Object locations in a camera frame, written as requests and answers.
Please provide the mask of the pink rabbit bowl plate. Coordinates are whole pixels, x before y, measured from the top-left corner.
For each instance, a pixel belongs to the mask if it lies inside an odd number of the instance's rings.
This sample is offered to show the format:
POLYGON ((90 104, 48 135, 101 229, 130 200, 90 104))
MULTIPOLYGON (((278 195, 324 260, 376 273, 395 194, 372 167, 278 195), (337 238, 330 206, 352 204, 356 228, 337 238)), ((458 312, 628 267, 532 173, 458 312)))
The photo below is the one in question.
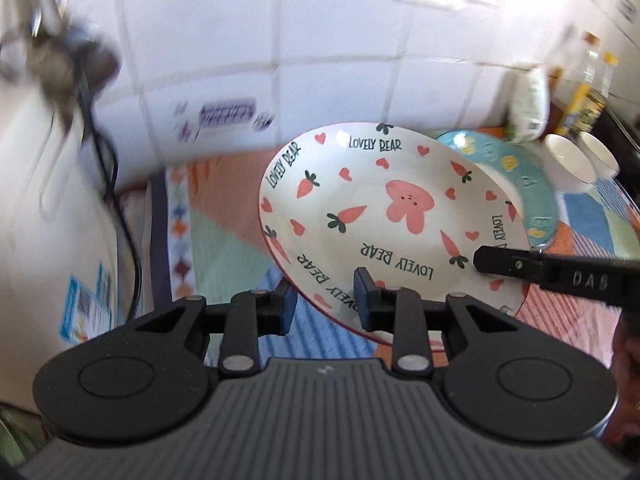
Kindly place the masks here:
POLYGON ((318 311, 359 332, 354 272, 427 300, 464 292, 516 315, 517 278, 481 274, 480 246, 525 249, 509 197, 474 162, 423 134, 370 122, 301 134, 260 181, 262 235, 282 273, 318 311))

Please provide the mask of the blue egg plate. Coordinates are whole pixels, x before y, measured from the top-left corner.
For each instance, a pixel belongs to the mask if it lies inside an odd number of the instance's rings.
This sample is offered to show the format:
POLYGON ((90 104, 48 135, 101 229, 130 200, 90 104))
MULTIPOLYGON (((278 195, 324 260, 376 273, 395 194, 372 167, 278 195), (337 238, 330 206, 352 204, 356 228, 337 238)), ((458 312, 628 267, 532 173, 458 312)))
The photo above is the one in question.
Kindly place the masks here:
POLYGON ((515 144, 509 144, 475 130, 454 130, 437 137, 474 162, 494 180, 513 204, 534 249, 546 249, 560 221, 555 190, 535 157, 515 144))

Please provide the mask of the white ribbed bowl by bottles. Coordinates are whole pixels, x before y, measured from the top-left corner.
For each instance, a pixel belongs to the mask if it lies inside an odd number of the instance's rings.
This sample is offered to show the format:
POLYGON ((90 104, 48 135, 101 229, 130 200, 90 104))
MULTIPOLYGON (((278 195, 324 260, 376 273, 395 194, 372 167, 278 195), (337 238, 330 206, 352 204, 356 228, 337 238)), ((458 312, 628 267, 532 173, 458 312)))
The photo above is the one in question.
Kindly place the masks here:
POLYGON ((608 148, 590 133, 578 134, 577 144, 587 155, 598 177, 612 180, 620 173, 620 165, 608 148))

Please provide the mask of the large white ribbed bowl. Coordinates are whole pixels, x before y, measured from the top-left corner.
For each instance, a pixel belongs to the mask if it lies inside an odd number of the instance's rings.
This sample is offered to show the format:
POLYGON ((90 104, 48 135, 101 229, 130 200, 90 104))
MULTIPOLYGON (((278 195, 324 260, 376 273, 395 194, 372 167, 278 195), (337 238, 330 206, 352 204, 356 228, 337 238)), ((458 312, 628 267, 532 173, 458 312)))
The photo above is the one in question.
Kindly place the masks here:
POLYGON ((587 193, 597 182, 597 173, 590 159, 565 136, 545 136, 540 157, 547 178, 562 193, 587 193))

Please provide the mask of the yellow label oil bottle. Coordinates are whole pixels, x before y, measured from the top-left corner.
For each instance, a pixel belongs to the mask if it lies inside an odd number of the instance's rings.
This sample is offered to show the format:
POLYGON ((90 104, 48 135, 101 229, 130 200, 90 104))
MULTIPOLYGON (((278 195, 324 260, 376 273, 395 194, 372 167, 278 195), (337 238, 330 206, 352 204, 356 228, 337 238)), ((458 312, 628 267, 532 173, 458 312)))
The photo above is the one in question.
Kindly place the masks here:
POLYGON ((553 133, 567 136, 570 132, 592 86, 600 50, 601 39, 592 32, 583 32, 567 51, 552 92, 556 115, 553 133))

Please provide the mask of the white seasoning bag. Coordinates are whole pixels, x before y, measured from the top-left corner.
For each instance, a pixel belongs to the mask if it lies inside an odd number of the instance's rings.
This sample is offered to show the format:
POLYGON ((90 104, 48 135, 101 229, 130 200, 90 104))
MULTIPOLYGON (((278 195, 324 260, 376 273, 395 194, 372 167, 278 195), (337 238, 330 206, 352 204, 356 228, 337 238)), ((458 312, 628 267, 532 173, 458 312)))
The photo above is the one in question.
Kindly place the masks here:
POLYGON ((506 140, 522 144, 538 139, 550 112, 548 75, 542 66, 519 74, 506 113, 506 140))

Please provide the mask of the white appliance with label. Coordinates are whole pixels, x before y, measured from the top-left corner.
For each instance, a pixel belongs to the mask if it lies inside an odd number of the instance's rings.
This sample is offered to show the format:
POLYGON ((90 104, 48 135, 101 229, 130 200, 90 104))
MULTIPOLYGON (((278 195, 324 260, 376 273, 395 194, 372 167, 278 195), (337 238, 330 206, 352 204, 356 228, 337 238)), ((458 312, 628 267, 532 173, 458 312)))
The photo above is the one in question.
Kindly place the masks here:
POLYGON ((39 84, 1 86, 1 400, 34 412, 45 362, 118 321, 117 235, 39 84))

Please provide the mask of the vinegar bottle yellow cap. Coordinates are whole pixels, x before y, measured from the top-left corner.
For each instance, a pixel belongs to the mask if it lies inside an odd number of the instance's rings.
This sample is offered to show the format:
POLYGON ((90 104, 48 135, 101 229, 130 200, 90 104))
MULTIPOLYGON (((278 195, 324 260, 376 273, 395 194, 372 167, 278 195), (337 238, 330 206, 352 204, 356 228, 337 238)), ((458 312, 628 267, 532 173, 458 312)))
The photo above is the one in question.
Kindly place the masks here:
POLYGON ((613 75, 620 60, 610 51, 605 51, 602 56, 601 67, 597 71, 597 78, 588 93, 588 103, 585 108, 586 132, 590 133, 600 118, 612 84, 613 75))

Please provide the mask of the wall sticker label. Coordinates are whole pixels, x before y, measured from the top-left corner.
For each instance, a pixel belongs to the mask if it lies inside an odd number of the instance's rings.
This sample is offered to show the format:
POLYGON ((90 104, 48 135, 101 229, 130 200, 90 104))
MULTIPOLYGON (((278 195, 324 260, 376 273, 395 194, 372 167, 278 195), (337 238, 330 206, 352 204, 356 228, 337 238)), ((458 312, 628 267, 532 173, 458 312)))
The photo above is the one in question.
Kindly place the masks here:
POLYGON ((174 107, 177 138, 182 143, 194 143, 202 133, 220 128, 249 125, 255 131, 268 129, 274 115, 268 110, 260 112, 255 98, 239 98, 200 104, 192 107, 188 101, 177 102, 174 107))

